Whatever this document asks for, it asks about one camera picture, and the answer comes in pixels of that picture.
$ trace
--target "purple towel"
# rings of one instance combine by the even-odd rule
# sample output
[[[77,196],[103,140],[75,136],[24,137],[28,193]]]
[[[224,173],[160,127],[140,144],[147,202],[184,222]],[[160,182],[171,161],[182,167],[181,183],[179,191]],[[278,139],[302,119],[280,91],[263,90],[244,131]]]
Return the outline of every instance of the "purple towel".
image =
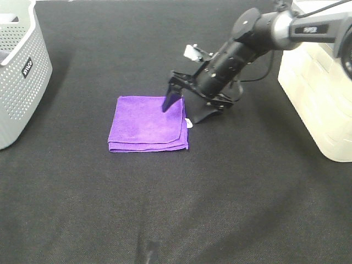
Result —
[[[108,139],[111,152],[188,149],[183,100],[163,113],[165,97],[121,96]]]

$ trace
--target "perforated basket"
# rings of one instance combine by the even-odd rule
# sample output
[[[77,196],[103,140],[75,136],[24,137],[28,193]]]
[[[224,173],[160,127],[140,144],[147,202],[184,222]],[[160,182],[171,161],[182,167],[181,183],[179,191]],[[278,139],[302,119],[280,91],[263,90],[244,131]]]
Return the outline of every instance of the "perforated basket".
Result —
[[[0,0],[0,12],[14,15],[0,19],[0,149],[18,138],[52,73],[34,6],[31,0]]]

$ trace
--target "black table surface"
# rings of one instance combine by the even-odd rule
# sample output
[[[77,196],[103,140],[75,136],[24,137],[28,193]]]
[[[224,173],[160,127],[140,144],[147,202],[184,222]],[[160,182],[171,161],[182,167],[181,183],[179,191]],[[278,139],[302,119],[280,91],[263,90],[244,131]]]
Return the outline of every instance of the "black table surface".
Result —
[[[0,263],[351,263],[352,164],[325,158],[274,69],[188,151],[109,153],[119,96],[162,96],[270,1],[39,2],[53,65],[20,138],[0,152]],[[243,78],[262,75],[264,56]],[[189,111],[196,100],[188,93]]]

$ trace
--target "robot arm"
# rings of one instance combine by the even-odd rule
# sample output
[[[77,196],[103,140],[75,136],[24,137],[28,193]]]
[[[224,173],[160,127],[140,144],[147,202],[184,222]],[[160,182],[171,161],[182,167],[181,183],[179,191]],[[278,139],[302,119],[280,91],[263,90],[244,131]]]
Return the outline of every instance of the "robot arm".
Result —
[[[277,12],[261,14],[249,9],[234,24],[230,38],[215,54],[187,46],[185,56],[202,66],[194,75],[172,71],[162,110],[190,90],[211,107],[204,117],[233,105],[231,97],[221,91],[241,70],[272,50],[293,50],[301,42],[335,43],[334,56],[352,79],[352,12],[299,18],[283,5]]]

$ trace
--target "white bin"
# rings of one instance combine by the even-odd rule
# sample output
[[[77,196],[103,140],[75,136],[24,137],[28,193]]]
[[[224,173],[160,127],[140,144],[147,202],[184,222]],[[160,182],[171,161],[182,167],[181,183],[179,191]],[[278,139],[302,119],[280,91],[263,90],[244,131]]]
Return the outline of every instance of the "white bin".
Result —
[[[294,1],[311,12],[336,1]],[[352,10],[352,2],[325,11]],[[338,162],[352,162],[352,81],[333,46],[303,43],[283,54],[278,80],[321,152]]]
[[[52,73],[34,6],[0,0],[0,149],[18,138]]]

